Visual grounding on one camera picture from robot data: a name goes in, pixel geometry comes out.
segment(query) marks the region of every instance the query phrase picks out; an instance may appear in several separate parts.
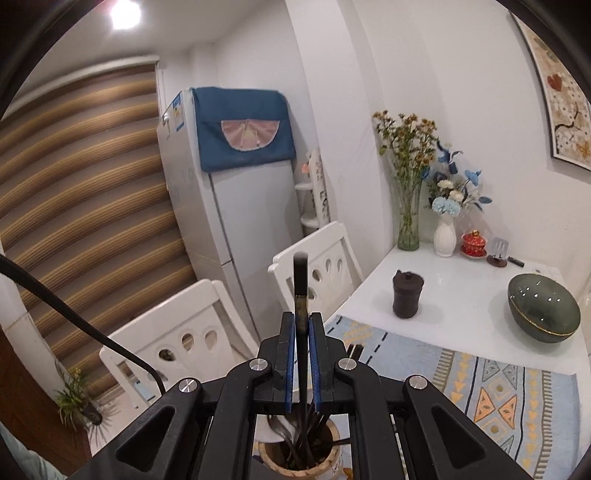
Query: white flower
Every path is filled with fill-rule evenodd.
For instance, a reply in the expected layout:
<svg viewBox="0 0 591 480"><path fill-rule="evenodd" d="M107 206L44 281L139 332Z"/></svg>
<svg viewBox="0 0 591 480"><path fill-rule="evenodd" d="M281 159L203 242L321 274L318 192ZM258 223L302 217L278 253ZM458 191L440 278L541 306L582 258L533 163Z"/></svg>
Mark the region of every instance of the white flower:
<svg viewBox="0 0 591 480"><path fill-rule="evenodd" d="M439 180L439 182L437 182L437 186L441 189L452 189L453 182L451 180Z"/></svg>
<svg viewBox="0 0 591 480"><path fill-rule="evenodd" d="M452 190L449 193L449 198L455 200L458 203L462 203L464 201L464 194L462 192L459 192L458 190Z"/></svg>

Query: picture frame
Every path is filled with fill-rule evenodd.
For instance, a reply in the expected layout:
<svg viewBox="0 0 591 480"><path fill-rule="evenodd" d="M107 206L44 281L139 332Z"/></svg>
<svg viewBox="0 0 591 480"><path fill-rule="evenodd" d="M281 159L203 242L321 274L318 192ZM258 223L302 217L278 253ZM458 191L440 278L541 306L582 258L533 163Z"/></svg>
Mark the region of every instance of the picture frame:
<svg viewBox="0 0 591 480"><path fill-rule="evenodd" d="M552 156L591 171L591 105L544 41L511 14L534 62L544 95Z"/></svg>

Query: ceramic pot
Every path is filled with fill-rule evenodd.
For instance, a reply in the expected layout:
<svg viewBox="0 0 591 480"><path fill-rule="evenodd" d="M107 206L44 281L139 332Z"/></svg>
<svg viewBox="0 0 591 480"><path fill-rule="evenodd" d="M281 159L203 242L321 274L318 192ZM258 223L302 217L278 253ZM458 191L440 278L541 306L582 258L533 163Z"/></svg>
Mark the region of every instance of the ceramic pot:
<svg viewBox="0 0 591 480"><path fill-rule="evenodd" d="M440 257L451 257L456 248L456 242L456 227L453 224L453 217L449 213L442 213L439 216L439 224L433 237L435 253Z"/></svg>
<svg viewBox="0 0 591 480"><path fill-rule="evenodd" d="M413 272L401 272L398 270L392 284L394 286L394 314L402 319L409 319L416 315L418 299L421 296L425 281L421 275Z"/></svg>
<svg viewBox="0 0 591 480"><path fill-rule="evenodd" d="M336 425L329 420L326 423L332 440L339 440L339 430ZM333 480L336 479L342 470L341 446L331 448L329 455L314 468L308 470L288 470L278 465L278 461L283 458L278 443L259 443L259 454L267 467L282 476L297 478L298 480Z"/></svg>

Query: green plant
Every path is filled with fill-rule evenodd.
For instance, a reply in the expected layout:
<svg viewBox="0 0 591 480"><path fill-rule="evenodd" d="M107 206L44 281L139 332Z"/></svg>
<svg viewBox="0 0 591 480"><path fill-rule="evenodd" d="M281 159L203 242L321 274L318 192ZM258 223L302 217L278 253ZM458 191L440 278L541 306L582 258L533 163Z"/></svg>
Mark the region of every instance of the green plant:
<svg viewBox="0 0 591 480"><path fill-rule="evenodd" d="M421 185L435 159L435 122L414 114L392 118L387 110L373 115L375 130L382 143L379 154L386 158L400 201L398 247L416 250L418 241L418 203Z"/></svg>
<svg viewBox="0 0 591 480"><path fill-rule="evenodd" d="M82 411L89 403L84 379L79 368L76 368L71 375L63 375L63 379L66 388L57 391L56 397L60 420L65 426L72 426L76 430L76 423L85 423Z"/></svg>

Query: patterned tablecloth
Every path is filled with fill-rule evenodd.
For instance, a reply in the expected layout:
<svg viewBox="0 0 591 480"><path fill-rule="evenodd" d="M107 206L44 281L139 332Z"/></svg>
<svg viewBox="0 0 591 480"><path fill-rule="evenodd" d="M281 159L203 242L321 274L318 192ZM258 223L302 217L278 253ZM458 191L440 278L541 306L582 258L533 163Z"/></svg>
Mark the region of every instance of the patterned tablecloth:
<svg viewBox="0 0 591 480"><path fill-rule="evenodd" d="M328 336L361 343L360 361L382 376L420 374L473 420L534 479L563 480L579 448L575 375L456 352L337 317Z"/></svg>

